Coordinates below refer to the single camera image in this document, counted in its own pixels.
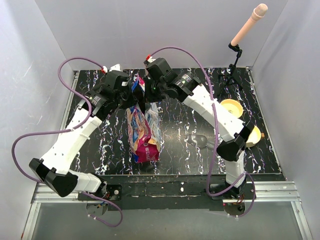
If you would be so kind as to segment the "pink blue pet food bag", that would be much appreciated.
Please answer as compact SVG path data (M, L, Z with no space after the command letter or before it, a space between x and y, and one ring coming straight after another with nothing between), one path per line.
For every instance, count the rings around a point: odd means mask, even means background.
M132 93L140 87L145 96L145 81L134 76ZM158 106L155 102L145 103L141 111L138 103L126 109L129 147L136 163L156 162L161 151L161 130Z

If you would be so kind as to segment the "clear plastic scoop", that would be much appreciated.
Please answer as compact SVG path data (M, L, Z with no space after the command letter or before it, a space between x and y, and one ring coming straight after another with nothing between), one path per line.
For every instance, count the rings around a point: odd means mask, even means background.
M201 134L189 134L185 140L188 144L200 149L207 148L213 150L215 147L213 142L209 141L206 136Z

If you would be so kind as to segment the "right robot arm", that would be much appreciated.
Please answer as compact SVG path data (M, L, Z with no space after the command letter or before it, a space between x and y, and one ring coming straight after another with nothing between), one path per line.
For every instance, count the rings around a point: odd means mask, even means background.
M162 57L149 57L144 64L147 102L158 102L165 96L177 99L202 116L214 127L216 135L220 135L222 141L214 145L214 151L224 160L225 192L232 199L239 198L245 192L244 153L254 124L233 116L211 98L205 85L191 72L176 73Z

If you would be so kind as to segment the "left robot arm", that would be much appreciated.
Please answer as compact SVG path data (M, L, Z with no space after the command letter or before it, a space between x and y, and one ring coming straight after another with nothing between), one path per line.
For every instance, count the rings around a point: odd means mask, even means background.
M54 145L41 157L29 163L32 171L60 197L71 192L88 192L95 200L107 194L106 182L94 173L75 172L71 165L91 134L108 115L117 109L133 107L144 98L144 88L136 80L129 83L129 75L111 70L104 81L85 93L66 128Z

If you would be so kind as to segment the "black microphone tripod stand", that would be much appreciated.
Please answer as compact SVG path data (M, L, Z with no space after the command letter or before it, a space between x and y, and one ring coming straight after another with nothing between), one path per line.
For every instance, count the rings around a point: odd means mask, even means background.
M234 63L231 63L228 68L226 69L226 73L220 73L218 74L218 80L225 80L222 85L219 87L216 96L219 97L222 95L223 91L228 87L228 86L232 86L232 85L236 85L238 86L238 90L242 91L243 90L243 86L242 84L235 79L234 77L234 73L236 72L237 69L237 63L239 61L239 58L242 56L242 52L243 50L239 47L238 44L236 44L235 46L233 46L231 43L228 44L228 47L233 50L234 52L236 52L236 59L234 61Z

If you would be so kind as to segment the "cream bowl far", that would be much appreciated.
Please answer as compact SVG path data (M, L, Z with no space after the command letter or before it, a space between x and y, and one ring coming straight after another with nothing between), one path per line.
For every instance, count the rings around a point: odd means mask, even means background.
M237 100L225 99L221 101L220 104L237 119L243 115L244 109Z

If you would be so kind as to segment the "cream bowl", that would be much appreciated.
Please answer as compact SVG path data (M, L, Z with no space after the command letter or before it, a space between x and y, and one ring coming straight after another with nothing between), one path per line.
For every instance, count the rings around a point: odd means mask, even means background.
M255 126L246 141L246 147L251 148L254 147L261 139L265 137L265 134L260 131L260 129Z
M244 109L237 100L225 99L221 101L220 104L237 119L243 115Z

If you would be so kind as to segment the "cream bowl near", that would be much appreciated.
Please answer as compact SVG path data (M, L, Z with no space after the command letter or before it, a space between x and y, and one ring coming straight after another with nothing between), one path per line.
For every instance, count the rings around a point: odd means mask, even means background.
M254 147L261 139L265 137L265 134L260 131L260 129L255 126L246 141L246 147L251 148Z

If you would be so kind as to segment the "pink microphone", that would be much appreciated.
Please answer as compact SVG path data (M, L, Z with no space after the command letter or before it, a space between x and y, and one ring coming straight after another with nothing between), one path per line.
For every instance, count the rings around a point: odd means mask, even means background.
M259 4L256 8L253 9L253 12L246 23L242 26L239 32L230 42L230 45L235 47L239 42L247 35L247 33L253 28L253 26L261 20L268 11L268 6L264 3Z

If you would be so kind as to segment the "aluminium rail frame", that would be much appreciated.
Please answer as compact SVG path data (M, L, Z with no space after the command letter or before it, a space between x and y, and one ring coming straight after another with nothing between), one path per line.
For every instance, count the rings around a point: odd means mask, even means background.
M311 240L294 182L256 174L232 206L210 197L202 175L106 177L120 207L99 207L77 192L61 198L36 187L24 240Z

